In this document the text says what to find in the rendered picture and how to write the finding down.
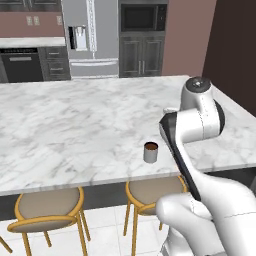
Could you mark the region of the grey cup of hot chocolate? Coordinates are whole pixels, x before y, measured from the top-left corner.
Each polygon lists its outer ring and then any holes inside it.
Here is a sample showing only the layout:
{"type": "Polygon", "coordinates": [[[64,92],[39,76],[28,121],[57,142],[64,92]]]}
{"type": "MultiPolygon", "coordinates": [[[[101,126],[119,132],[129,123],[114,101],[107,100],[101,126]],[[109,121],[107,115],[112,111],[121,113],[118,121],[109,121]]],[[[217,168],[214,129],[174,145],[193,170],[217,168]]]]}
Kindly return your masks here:
{"type": "Polygon", "coordinates": [[[158,144],[155,142],[146,142],[144,144],[143,159],[146,163],[155,163],[158,155],[158,144]]]}

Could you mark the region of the dark grey tall cupboard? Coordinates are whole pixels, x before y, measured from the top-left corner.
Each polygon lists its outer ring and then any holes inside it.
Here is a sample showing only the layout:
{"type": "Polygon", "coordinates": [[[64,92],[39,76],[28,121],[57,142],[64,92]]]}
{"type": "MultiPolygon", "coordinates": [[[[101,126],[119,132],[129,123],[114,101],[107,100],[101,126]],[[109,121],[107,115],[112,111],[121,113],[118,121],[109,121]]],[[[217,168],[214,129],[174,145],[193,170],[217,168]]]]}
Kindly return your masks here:
{"type": "Polygon", "coordinates": [[[122,4],[166,4],[168,0],[119,0],[119,76],[160,76],[165,43],[164,31],[121,31],[122,4]]]}

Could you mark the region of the yellow stool with beige seat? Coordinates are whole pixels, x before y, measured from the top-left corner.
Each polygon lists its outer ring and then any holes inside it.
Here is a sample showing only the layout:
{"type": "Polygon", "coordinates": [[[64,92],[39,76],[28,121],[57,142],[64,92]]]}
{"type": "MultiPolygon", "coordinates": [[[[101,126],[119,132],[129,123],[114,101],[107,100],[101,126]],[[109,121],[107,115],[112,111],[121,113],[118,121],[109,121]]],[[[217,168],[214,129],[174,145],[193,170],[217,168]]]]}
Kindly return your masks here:
{"type": "Polygon", "coordinates": [[[28,234],[43,232],[49,247],[52,246],[48,232],[78,226],[83,256],[88,256],[85,237],[91,240],[83,211],[82,187],[21,194],[14,207],[16,222],[7,230],[20,233],[26,255],[32,256],[28,234]]]}
{"type": "Polygon", "coordinates": [[[127,234],[130,207],[134,206],[131,256],[136,256],[138,216],[155,215],[156,201],[162,196],[187,191],[188,186],[182,176],[126,182],[127,206],[123,235],[127,234]]]}

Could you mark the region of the black microwave oven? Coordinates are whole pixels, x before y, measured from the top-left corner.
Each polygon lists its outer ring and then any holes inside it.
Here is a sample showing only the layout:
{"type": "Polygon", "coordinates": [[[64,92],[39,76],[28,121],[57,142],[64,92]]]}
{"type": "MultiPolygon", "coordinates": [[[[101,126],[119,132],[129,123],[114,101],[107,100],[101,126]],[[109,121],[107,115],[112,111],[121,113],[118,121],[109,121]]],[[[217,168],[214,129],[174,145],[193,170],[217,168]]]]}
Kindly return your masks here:
{"type": "Polygon", "coordinates": [[[122,4],[121,31],[164,31],[166,4],[122,4]]]}

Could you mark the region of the silver fridge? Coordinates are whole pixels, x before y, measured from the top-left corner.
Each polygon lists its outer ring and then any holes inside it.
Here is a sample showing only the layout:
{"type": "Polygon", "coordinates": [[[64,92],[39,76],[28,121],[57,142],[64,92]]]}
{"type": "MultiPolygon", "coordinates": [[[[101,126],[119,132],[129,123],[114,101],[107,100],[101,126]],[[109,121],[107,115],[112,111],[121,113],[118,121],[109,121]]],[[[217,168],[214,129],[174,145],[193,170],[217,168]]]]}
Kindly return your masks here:
{"type": "Polygon", "coordinates": [[[119,73],[118,0],[61,0],[73,79],[119,73]]]}

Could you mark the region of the dark grey drawer unit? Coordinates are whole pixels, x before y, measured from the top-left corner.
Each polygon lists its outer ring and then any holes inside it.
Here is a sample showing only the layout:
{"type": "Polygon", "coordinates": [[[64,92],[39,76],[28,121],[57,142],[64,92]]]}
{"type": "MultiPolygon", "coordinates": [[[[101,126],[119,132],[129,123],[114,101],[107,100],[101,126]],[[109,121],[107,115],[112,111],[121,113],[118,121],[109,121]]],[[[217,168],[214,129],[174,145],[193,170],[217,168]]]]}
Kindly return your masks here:
{"type": "Polygon", "coordinates": [[[45,81],[70,80],[70,68],[65,46],[38,48],[39,59],[45,81]]]}

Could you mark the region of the black dishwasher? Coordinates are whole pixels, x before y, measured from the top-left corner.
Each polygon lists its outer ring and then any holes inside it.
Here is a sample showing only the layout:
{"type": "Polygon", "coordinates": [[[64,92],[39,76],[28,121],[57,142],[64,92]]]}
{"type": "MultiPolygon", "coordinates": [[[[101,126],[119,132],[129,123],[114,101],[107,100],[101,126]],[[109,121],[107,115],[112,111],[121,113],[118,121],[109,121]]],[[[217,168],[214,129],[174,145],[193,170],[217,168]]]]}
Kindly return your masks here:
{"type": "Polygon", "coordinates": [[[43,80],[37,48],[0,48],[0,57],[10,83],[43,80]]]}

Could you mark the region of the dark grey wall cupboards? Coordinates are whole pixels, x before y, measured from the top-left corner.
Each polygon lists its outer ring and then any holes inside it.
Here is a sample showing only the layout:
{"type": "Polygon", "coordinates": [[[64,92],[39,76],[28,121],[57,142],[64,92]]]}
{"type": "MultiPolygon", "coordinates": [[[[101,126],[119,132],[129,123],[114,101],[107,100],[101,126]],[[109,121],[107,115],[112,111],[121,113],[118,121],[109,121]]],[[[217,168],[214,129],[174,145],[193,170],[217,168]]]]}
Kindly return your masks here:
{"type": "Polygon", "coordinates": [[[60,12],[61,0],[0,0],[0,12],[60,12]]]}

